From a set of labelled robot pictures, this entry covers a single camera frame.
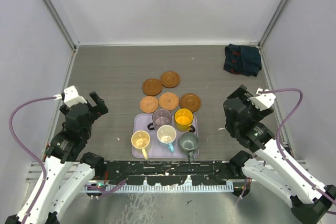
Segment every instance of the yellow mug handle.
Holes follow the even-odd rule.
[[[194,127],[193,125],[189,125],[189,127],[188,127],[188,131],[189,131],[189,132],[195,132],[196,129],[195,129],[195,127]]]
[[[148,160],[148,155],[147,155],[147,152],[145,149],[142,149],[142,154],[143,154],[143,157],[145,158],[145,160]]]

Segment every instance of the coaster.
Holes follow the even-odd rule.
[[[146,95],[155,96],[162,91],[162,83],[158,79],[147,79],[142,84],[142,91]]]
[[[140,109],[145,113],[154,112],[159,106],[159,102],[155,97],[144,97],[140,101]]]
[[[180,83],[181,78],[178,73],[174,71],[167,71],[161,75],[160,80],[162,85],[166,88],[173,88]]]
[[[164,93],[159,98],[159,105],[166,110],[174,110],[179,105],[179,97],[171,92]]]
[[[201,107],[201,100],[196,94],[184,94],[180,99],[180,106],[183,109],[188,109],[191,112],[196,112]]]

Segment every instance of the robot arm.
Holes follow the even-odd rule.
[[[312,188],[288,163],[290,160],[297,169],[310,178],[331,198],[336,197],[336,187],[326,186],[311,176],[296,160],[282,148],[286,158],[280,155],[274,134],[259,121],[273,112],[271,106],[275,95],[262,94],[253,97],[245,86],[240,86],[224,102],[226,129],[239,143],[256,153],[274,170],[257,165],[252,156],[244,151],[234,156],[230,163],[236,174],[244,174],[255,179],[283,199],[292,213],[304,224],[317,223],[331,207],[332,203]]]
[[[104,101],[95,92],[90,93],[90,96],[96,106],[80,96],[75,86],[56,96],[64,100],[65,104],[60,107],[60,111],[65,115],[65,122],[62,124],[63,129],[50,141],[45,161],[47,178],[44,187],[27,216],[26,212],[42,184],[41,174],[28,201],[17,215],[7,218],[6,224],[19,224],[24,218],[24,222],[29,224],[59,223],[64,211],[85,183],[104,171],[103,158],[86,153],[74,174],[60,187],[66,173],[91,138],[92,124],[108,113]]]

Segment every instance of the tray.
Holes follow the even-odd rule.
[[[172,114],[172,121],[170,123],[171,126],[173,126],[176,130],[176,140],[173,144],[174,146],[174,153],[171,153],[171,151],[168,148],[164,148],[158,143],[158,137],[156,133],[157,130],[150,131],[147,129],[147,125],[153,122],[152,120],[153,114],[139,114],[134,119],[134,128],[133,133],[136,131],[146,131],[149,133],[149,136],[151,137],[151,149],[148,152],[148,158],[160,158],[160,159],[172,159],[172,158],[178,158],[178,159],[188,159],[186,154],[180,152],[180,149],[178,148],[178,140],[180,139],[180,136],[185,133],[178,131],[174,126],[174,114]],[[197,118],[194,116],[193,126],[195,127],[196,131],[195,134],[198,136],[198,128],[197,128]],[[199,150],[194,153],[194,157],[197,157],[199,154]],[[132,146],[132,155],[136,158],[143,158],[143,155],[140,152],[137,152],[135,148]]]

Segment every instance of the towel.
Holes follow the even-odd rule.
[[[225,47],[224,70],[233,74],[257,76],[261,70],[261,56],[256,47],[236,46]]]

